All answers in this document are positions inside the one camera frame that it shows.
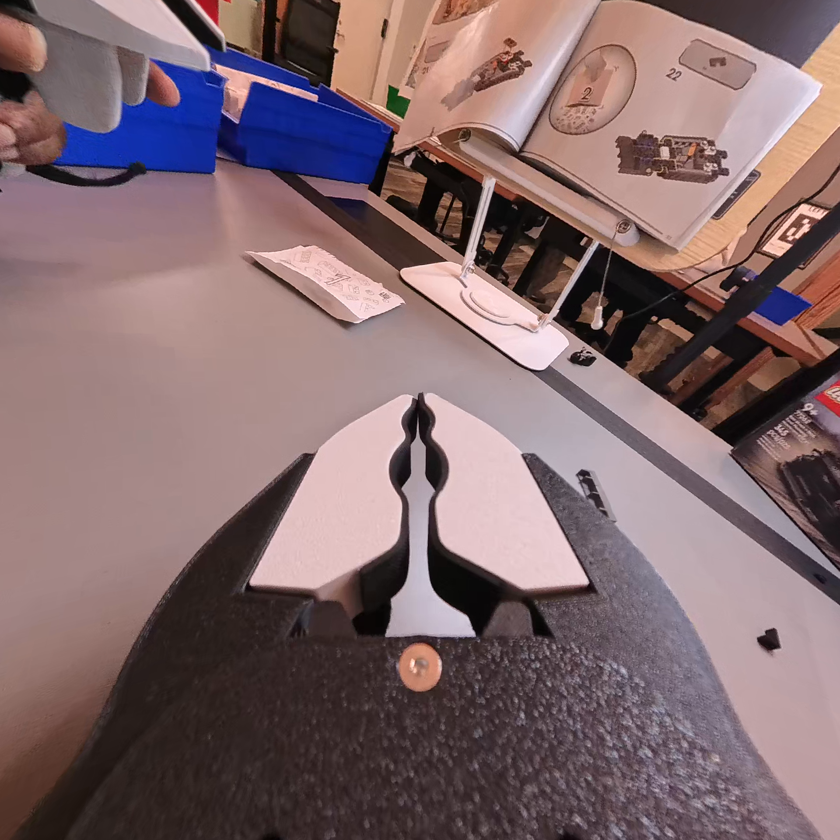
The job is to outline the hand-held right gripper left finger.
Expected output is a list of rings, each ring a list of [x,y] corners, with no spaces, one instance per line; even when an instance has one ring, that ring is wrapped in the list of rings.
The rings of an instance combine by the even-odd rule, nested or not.
[[[250,576],[253,590],[377,607],[363,579],[403,535],[404,496],[392,461],[411,435],[415,398],[399,395],[331,436],[315,453]]]

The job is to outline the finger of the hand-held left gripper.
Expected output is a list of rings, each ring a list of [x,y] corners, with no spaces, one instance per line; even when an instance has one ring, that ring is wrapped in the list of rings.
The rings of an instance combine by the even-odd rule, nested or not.
[[[194,1],[33,1],[40,23],[131,50],[151,60],[206,71],[214,21]]]

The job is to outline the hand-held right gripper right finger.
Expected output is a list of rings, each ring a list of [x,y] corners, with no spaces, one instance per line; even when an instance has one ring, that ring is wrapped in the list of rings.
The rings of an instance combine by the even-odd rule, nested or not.
[[[427,452],[440,457],[430,522],[443,550],[524,595],[587,588],[590,579],[522,451],[439,395],[423,395]]]

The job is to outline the blue plastic bin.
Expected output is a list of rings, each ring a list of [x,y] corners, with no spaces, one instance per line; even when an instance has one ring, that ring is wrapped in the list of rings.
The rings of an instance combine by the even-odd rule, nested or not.
[[[369,185],[392,128],[323,84],[235,50],[208,50],[224,76],[218,147],[252,168]]]
[[[66,148],[57,164],[125,169],[140,162],[153,172],[215,173],[225,78],[215,70],[162,61],[159,66],[181,94],[177,107],[149,99],[124,105],[119,126],[109,133],[68,125]]]

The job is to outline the small numbered paper bag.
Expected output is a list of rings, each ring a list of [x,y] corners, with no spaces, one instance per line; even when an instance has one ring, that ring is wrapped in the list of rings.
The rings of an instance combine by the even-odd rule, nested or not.
[[[398,294],[315,245],[247,251],[245,256],[343,322],[360,324],[405,304]]]

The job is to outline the lego instruction booklet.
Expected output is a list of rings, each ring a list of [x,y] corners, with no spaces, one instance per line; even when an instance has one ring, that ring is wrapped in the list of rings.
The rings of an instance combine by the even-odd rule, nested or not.
[[[836,26],[838,2],[439,2],[394,150],[468,131],[680,250],[817,99]]]

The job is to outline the lego set box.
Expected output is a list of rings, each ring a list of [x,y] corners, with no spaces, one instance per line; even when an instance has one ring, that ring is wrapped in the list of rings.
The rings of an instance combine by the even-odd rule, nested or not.
[[[740,440],[730,456],[838,567],[838,374]]]

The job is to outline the small flat black piece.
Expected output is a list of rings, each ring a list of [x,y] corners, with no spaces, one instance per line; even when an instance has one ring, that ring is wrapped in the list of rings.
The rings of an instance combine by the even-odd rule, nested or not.
[[[610,522],[616,522],[616,515],[613,507],[608,500],[601,481],[598,479],[594,471],[589,469],[580,469],[576,474],[576,479],[581,488],[582,495]]]

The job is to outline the white book stand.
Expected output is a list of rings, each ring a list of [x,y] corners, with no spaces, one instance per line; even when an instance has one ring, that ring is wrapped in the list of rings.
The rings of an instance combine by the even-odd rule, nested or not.
[[[609,250],[635,246],[639,231],[629,218],[556,182],[478,133],[462,129],[456,140],[446,140],[442,147],[456,152],[483,176],[467,249],[459,264],[441,261],[409,266],[400,269],[400,277],[510,360],[531,371],[544,371],[569,345],[553,320],[585,267],[601,246]],[[591,240],[569,284],[547,313],[528,308],[511,292],[485,279],[476,267],[480,231],[497,182],[548,214],[564,218]]]

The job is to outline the black light stand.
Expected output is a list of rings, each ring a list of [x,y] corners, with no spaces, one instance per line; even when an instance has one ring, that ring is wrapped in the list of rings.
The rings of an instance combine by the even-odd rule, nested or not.
[[[813,257],[826,245],[838,240],[838,207],[815,226],[782,257],[767,266],[756,279],[735,290],[723,308],[681,348],[644,375],[644,383],[658,394],[666,394],[669,384],[719,343],[735,328],[755,313],[771,292],[794,271],[803,260]],[[838,310],[838,248],[803,287],[805,299],[811,304],[804,312],[805,327],[819,326]]]

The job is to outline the long wooden desk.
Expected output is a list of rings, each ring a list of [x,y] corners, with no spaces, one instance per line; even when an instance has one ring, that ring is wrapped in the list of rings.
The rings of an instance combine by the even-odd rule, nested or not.
[[[688,288],[689,282],[674,272],[658,271],[654,274],[671,287],[682,290],[679,295],[681,300],[693,300],[711,311],[713,318],[728,302],[730,293],[719,289],[719,277]],[[805,329],[796,321],[778,325],[755,312],[743,318],[712,347],[739,363],[746,363],[761,351],[770,349],[773,354],[793,358],[803,366],[814,366],[838,350],[835,343],[813,330]]]

